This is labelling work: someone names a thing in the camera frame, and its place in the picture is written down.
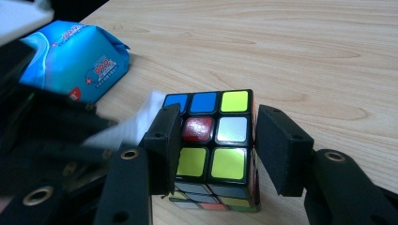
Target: printed logo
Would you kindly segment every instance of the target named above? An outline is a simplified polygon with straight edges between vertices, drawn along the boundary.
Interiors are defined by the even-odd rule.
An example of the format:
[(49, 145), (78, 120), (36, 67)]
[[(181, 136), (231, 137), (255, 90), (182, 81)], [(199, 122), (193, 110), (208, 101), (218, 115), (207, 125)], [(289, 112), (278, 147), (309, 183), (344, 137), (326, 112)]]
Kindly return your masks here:
[(85, 83), (95, 84), (96, 88), (101, 87), (117, 70), (119, 65), (112, 59), (103, 55), (95, 64), (94, 68), (85, 73)]
[(74, 101), (79, 101), (82, 97), (82, 92), (80, 91), (79, 87), (75, 87), (69, 92), (68, 96)]
[(73, 25), (67, 32), (63, 33), (60, 38), (58, 38), (52, 45), (52, 48), (56, 46), (60, 47), (66, 42), (68, 42), (73, 36), (77, 35), (83, 29), (86, 28), (86, 25)]

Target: blue sticker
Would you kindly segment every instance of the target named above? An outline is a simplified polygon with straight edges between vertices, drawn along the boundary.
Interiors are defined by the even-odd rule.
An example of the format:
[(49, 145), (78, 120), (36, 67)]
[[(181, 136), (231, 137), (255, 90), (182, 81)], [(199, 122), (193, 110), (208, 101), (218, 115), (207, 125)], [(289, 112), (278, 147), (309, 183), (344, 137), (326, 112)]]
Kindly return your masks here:
[(187, 99), (188, 99), (188, 95), (185, 95), (185, 94), (169, 95), (166, 97), (166, 100), (164, 100), (163, 106), (179, 104), (179, 107), (180, 107), (179, 112), (183, 113), (183, 112), (185, 112), (185, 106), (187, 105)]

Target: rubik's cube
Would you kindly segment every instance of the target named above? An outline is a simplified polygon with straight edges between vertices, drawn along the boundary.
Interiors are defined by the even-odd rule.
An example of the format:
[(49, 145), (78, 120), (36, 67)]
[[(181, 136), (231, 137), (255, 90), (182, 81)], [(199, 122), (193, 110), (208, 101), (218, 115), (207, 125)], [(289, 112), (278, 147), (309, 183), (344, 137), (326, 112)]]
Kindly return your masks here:
[(167, 95), (180, 105), (183, 148), (176, 191), (181, 208), (257, 212), (257, 155), (253, 150), (253, 91)]

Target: wooden table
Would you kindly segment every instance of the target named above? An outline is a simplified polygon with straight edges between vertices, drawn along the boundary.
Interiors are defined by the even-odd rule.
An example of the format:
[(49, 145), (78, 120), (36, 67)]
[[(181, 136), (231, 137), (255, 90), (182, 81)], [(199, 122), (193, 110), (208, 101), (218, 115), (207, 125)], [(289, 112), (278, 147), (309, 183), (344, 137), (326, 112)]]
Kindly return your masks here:
[[(130, 70), (98, 103), (125, 120), (151, 90), (245, 89), (398, 192), (396, 1), (111, 0), (82, 21), (131, 47)], [(260, 213), (181, 210), (153, 198), (154, 224), (306, 224), (260, 168)]]

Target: blue plastic package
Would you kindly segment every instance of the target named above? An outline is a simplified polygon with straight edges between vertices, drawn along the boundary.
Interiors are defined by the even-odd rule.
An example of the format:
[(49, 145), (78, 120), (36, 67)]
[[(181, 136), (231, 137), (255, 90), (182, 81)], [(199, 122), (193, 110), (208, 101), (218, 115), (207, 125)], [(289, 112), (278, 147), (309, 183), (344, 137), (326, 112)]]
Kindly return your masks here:
[(129, 47), (97, 26), (56, 21), (21, 41), (37, 52), (20, 83), (76, 101), (96, 102), (129, 68)]

